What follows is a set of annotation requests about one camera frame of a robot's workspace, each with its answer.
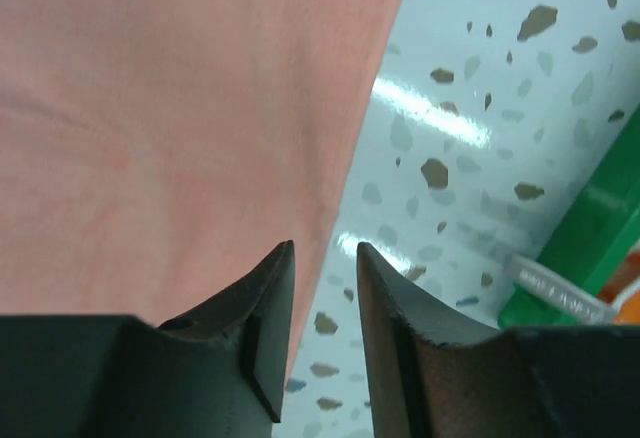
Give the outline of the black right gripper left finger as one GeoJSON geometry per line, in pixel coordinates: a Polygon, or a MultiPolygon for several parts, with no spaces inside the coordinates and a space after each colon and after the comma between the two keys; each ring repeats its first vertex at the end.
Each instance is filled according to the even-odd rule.
{"type": "Polygon", "coordinates": [[[268,437],[282,415],[295,253],[154,327],[131,315],[1,320],[5,437],[268,437]]]}

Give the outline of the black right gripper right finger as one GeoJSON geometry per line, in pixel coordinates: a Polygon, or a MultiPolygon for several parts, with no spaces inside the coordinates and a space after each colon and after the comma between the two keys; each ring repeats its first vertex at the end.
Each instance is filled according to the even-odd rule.
{"type": "Polygon", "coordinates": [[[497,330],[357,248],[373,430],[378,437],[635,437],[639,330],[497,330]]]}

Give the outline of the orange patterned cream towel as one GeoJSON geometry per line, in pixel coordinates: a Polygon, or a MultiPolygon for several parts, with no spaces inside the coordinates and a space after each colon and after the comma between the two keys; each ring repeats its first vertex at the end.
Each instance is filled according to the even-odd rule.
{"type": "Polygon", "coordinates": [[[639,324],[639,241],[630,248],[596,297],[616,310],[614,324],[639,324]]]}

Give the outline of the peach pink towel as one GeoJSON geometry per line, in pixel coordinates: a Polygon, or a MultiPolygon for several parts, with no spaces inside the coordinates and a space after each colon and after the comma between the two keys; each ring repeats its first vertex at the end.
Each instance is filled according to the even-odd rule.
{"type": "Polygon", "coordinates": [[[162,322],[291,240],[296,351],[401,0],[1,0],[1,310],[162,322]]]}

